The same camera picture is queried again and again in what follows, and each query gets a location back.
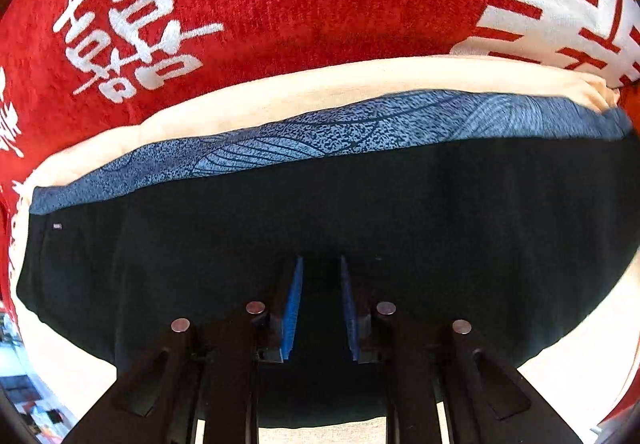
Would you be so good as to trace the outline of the red blanket with white characters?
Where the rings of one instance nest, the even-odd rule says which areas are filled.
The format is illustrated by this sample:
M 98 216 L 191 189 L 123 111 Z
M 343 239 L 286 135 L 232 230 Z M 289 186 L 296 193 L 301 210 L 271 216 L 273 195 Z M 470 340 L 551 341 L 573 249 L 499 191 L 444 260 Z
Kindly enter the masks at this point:
M 55 152 L 237 83 L 431 54 L 589 72 L 639 113 L 639 0 L 1 0 L 1 239 Z

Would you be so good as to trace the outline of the black pants with blue waistband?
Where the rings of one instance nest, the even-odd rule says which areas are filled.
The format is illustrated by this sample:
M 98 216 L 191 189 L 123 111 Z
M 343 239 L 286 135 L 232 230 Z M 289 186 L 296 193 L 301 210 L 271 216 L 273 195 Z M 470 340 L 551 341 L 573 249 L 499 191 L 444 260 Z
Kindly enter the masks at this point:
M 410 92 L 146 146 L 35 193 L 17 297 L 127 369 L 178 317 L 227 317 L 303 271 L 296 360 L 347 350 L 346 266 L 515 365 L 576 328 L 639 245 L 639 138 L 562 97 Z

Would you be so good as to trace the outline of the cream cushion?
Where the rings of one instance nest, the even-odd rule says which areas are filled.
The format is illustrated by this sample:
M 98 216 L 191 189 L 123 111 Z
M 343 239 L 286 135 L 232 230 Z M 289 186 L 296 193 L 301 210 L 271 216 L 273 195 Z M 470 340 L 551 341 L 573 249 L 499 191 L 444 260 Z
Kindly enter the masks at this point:
M 594 74 L 484 56 L 371 60 L 294 72 L 229 86 L 120 126 L 48 157 L 17 185 L 21 209 L 38 186 L 61 185 L 130 150 L 166 138 L 221 133 L 361 102 L 386 93 L 446 89 L 565 96 L 603 112 L 620 98 Z M 631 264 L 604 302 L 573 332 L 529 360 L 539 386 L 586 441 L 591 427 L 622 400 L 639 366 L 639 268 Z

